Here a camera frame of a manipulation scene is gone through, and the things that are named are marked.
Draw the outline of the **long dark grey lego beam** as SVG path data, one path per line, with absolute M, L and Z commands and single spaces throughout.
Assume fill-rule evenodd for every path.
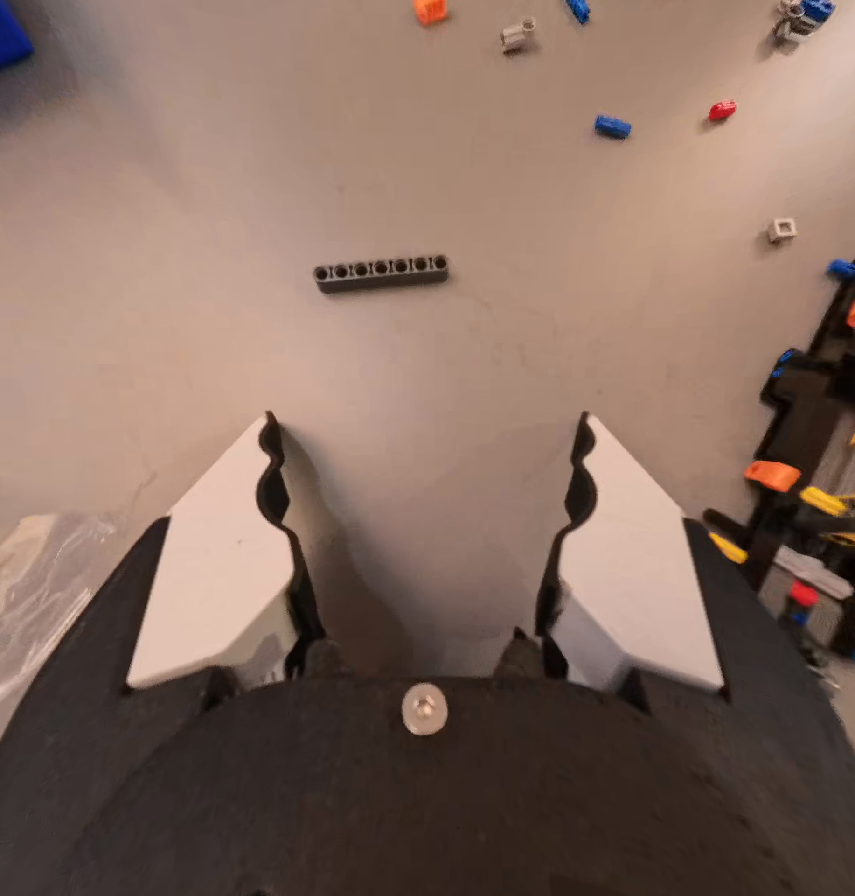
M 319 265 L 313 281 L 321 293 L 338 295 L 383 288 L 444 283 L 450 273 L 447 255 L 400 256 L 366 262 Z

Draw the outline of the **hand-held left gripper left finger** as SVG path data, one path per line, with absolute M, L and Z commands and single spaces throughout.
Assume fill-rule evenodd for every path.
M 306 560 L 285 525 L 282 429 L 268 411 L 172 506 L 126 682 L 208 667 L 242 689 L 300 677 L 324 637 Z

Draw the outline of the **black lego model assembly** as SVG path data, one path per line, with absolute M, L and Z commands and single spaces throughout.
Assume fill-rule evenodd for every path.
M 824 652 L 855 661 L 855 259 L 807 349 L 783 352 L 761 388 L 772 420 L 744 471 L 746 523 L 707 509 L 714 544 L 825 677 Z

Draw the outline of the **crumpled clear plastic bag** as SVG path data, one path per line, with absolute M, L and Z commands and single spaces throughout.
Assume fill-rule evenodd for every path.
M 118 535 L 111 517 L 64 512 L 24 516 L 0 538 L 0 704 L 88 606 Z

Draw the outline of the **blue storage bin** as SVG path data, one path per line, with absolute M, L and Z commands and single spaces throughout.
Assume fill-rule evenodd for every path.
M 30 38 L 8 2 L 0 1 L 0 70 L 22 62 L 33 53 Z

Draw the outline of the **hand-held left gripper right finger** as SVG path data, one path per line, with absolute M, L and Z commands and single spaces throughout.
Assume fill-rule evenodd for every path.
M 578 420 L 564 509 L 535 605 L 546 674 L 615 693 L 643 671 L 720 692 L 685 513 L 588 411 Z

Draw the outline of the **dark grey lego connector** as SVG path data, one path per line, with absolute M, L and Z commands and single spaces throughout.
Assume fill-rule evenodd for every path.
M 783 16 L 772 32 L 777 47 L 796 47 L 808 42 L 821 28 L 821 22 L 808 15 Z

